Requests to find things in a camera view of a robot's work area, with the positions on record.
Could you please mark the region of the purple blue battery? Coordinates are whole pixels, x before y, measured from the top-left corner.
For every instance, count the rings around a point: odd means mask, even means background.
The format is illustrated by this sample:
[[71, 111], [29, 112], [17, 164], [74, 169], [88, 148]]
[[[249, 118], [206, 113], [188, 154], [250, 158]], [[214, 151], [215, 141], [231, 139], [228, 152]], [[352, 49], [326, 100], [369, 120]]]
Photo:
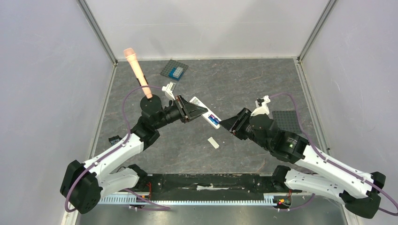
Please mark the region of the purple blue battery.
[[210, 114], [208, 118], [216, 125], [220, 123], [220, 121], [212, 114]]

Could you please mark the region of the white battery cover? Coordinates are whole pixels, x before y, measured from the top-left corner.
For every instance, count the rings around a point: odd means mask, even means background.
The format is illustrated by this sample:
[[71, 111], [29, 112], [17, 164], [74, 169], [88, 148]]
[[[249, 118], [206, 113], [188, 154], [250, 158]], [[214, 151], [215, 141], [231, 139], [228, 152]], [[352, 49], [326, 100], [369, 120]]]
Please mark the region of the white battery cover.
[[216, 140], [213, 137], [209, 137], [207, 140], [215, 149], [219, 148], [219, 144], [216, 142]]

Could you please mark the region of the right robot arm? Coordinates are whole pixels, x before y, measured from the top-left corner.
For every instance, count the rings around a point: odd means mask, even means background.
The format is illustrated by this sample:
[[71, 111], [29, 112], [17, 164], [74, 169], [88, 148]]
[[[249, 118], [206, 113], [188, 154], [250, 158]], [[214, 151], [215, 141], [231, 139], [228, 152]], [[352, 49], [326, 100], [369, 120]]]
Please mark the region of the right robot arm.
[[300, 135], [282, 130], [267, 114], [243, 108], [220, 125], [240, 140], [251, 140], [280, 161], [315, 173], [303, 175], [286, 166], [278, 166], [271, 178], [276, 191], [286, 188], [303, 190], [333, 199], [351, 213], [372, 219], [379, 210], [380, 192], [386, 177], [380, 172], [367, 173], [350, 167], [321, 152]]

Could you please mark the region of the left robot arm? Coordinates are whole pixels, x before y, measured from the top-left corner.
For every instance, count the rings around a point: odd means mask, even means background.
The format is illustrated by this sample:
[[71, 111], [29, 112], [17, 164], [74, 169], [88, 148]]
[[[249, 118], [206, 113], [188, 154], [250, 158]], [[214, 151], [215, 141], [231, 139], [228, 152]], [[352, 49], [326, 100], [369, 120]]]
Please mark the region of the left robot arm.
[[74, 160], [66, 168], [60, 193], [65, 197], [65, 210], [85, 214], [91, 211], [101, 198], [123, 189], [143, 191], [147, 178], [132, 168], [113, 172], [127, 159], [145, 151], [160, 137], [159, 129], [177, 120], [188, 123], [208, 112], [176, 96], [169, 106], [163, 107], [159, 96], [144, 97], [140, 101], [141, 116], [119, 142], [101, 154], [79, 162]]

